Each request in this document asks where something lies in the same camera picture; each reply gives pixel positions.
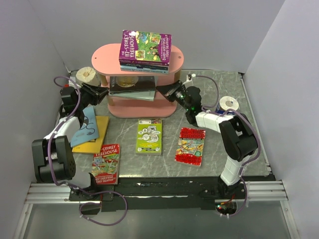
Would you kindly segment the grey book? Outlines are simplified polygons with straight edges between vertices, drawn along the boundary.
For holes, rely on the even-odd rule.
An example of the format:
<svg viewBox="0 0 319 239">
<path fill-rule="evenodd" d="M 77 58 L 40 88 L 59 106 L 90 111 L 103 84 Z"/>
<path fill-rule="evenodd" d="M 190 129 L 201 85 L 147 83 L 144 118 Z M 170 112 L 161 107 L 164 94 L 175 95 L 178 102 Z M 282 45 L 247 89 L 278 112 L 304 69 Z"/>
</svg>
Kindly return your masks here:
<svg viewBox="0 0 319 239">
<path fill-rule="evenodd" d="M 143 92 L 125 92 L 125 93 L 109 93 L 112 97 L 120 97 L 133 100 L 153 101 L 155 98 L 155 91 Z"/>
</svg>

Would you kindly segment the black Moon and Sixpence book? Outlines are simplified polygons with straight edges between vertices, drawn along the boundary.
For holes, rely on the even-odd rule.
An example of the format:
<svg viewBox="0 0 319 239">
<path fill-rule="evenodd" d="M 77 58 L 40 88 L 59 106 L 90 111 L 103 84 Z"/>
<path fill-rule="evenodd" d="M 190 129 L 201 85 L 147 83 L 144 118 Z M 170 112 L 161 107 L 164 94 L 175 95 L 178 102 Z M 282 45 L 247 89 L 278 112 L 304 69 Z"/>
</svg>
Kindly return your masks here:
<svg viewBox="0 0 319 239">
<path fill-rule="evenodd" d="M 109 93 L 153 91 L 155 76 L 116 76 L 110 78 Z"/>
</svg>

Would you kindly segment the Little Women book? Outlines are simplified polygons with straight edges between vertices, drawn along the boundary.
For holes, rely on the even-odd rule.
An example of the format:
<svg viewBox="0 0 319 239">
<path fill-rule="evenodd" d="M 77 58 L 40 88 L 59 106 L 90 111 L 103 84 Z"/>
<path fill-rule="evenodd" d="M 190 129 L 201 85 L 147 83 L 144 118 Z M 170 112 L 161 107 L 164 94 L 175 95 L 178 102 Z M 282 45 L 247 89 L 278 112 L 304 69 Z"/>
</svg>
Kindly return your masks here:
<svg viewBox="0 0 319 239">
<path fill-rule="evenodd" d="M 168 71 L 168 66 L 157 66 L 157 65 L 147 65 L 147 64 L 135 64 L 135 63 L 120 63 L 121 66 L 125 67 L 136 67 L 136 68 L 148 68 L 152 70 L 166 70 Z"/>
</svg>

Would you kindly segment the blue 143-Storey Treehouse book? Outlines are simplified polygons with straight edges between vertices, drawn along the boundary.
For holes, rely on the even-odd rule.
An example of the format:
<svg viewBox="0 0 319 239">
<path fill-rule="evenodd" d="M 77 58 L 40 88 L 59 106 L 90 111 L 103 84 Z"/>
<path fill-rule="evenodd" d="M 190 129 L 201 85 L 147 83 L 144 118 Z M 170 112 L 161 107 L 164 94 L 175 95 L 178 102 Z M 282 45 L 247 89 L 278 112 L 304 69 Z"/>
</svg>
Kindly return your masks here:
<svg viewBox="0 0 319 239">
<path fill-rule="evenodd" d="M 168 74 L 168 70 L 158 70 L 158 69 L 148 69 L 148 68 L 136 68 L 136 67 L 120 67 L 121 71 L 130 71 L 130 72 L 144 72 L 144 73 L 159 73 L 159 74 Z"/>
</svg>

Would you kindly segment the purple 117-Storey Treehouse book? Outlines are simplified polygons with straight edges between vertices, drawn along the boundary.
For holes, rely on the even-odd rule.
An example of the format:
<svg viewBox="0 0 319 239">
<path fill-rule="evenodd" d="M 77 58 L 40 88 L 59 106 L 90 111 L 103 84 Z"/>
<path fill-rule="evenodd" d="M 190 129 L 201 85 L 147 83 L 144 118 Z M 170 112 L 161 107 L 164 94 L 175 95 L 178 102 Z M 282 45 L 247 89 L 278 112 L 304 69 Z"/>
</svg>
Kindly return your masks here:
<svg viewBox="0 0 319 239">
<path fill-rule="evenodd" d="M 132 30 L 122 32 L 120 63 L 168 66 L 170 54 L 170 34 Z"/>
</svg>

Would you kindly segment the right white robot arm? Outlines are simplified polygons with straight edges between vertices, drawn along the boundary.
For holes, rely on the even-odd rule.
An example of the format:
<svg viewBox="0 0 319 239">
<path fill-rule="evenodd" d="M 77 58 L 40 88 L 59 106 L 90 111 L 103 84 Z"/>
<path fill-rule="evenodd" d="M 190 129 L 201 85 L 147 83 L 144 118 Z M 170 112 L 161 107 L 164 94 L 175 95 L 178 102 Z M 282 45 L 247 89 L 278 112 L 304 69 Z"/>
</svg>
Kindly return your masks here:
<svg viewBox="0 0 319 239">
<path fill-rule="evenodd" d="M 168 101 L 179 103 L 188 122 L 196 127 L 211 129 L 221 134 L 227 160 L 218 178 L 218 193 L 230 198 L 238 187 L 245 164 L 260 146 L 260 141 L 244 114 L 229 108 L 218 114 L 205 110 L 201 104 L 200 89 L 186 88 L 181 81 L 157 86 L 156 90 Z"/>
</svg>

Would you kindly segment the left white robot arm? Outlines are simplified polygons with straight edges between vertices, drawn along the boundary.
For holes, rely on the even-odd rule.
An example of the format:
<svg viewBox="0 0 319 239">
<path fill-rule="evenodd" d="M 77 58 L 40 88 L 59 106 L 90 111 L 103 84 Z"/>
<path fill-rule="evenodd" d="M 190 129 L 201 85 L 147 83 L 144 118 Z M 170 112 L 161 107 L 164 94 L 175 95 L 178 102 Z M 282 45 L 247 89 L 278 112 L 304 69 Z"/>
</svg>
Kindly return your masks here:
<svg viewBox="0 0 319 239">
<path fill-rule="evenodd" d="M 78 172 L 70 141 L 84 123 L 83 110 L 98 105 L 109 93 L 106 87 L 64 87 L 60 90 L 62 105 L 57 126 L 43 139 L 32 142 L 35 177 L 38 183 L 68 185 L 87 200 L 99 194 L 96 180 L 91 173 Z"/>
</svg>

